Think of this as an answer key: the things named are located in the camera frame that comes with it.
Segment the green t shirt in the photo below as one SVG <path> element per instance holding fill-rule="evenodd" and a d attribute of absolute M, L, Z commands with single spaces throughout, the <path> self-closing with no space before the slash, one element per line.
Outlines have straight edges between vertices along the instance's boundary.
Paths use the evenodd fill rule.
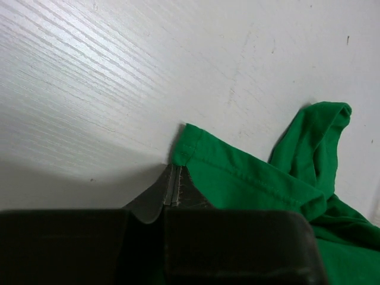
<path fill-rule="evenodd" d="M 379 228 L 335 194 L 337 147 L 347 103 L 301 109 L 269 161 L 187 124 L 171 161 L 220 209 L 288 210 L 310 222 L 331 284 L 379 283 Z"/>

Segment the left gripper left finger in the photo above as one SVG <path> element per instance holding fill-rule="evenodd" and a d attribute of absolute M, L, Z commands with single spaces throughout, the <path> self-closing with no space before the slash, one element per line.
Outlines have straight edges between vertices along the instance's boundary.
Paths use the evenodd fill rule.
<path fill-rule="evenodd" d="M 162 212 L 174 168 L 126 206 L 1 212 L 2 284 L 164 284 Z"/>

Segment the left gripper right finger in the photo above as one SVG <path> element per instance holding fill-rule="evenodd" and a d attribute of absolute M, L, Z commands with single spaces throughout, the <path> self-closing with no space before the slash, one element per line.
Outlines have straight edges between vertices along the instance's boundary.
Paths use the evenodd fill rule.
<path fill-rule="evenodd" d="M 298 213 L 219 210 L 175 166 L 165 200 L 168 284 L 327 284 L 314 233 Z"/>

